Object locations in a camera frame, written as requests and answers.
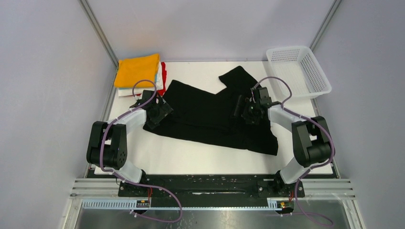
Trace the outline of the black t shirt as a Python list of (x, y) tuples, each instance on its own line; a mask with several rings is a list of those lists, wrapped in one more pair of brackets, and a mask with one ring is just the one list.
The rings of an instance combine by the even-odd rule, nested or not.
[(234, 116), (238, 97), (250, 97), (257, 80), (241, 66), (218, 79), (225, 88), (216, 94), (172, 80), (163, 99), (173, 112), (157, 127), (144, 125), (143, 129), (160, 136), (276, 156), (278, 141), (267, 118), (253, 125)]

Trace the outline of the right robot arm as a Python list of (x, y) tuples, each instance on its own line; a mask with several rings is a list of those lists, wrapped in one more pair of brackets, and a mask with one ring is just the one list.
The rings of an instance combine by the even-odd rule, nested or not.
[(273, 192), (285, 197), (304, 174), (332, 158), (331, 135), (322, 116), (308, 118), (272, 101), (267, 88), (251, 88), (251, 96), (238, 96), (234, 110), (248, 125), (258, 125), (267, 118), (292, 134), (293, 158), (275, 174)]

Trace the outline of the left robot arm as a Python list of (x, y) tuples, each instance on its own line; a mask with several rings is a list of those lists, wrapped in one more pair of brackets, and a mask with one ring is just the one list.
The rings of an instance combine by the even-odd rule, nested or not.
[(128, 161), (127, 135), (139, 126), (154, 129), (160, 125), (173, 108), (156, 91), (145, 90), (127, 111), (107, 122), (96, 121), (92, 125), (86, 160), (102, 171), (130, 183), (136, 196), (148, 191), (145, 172)]

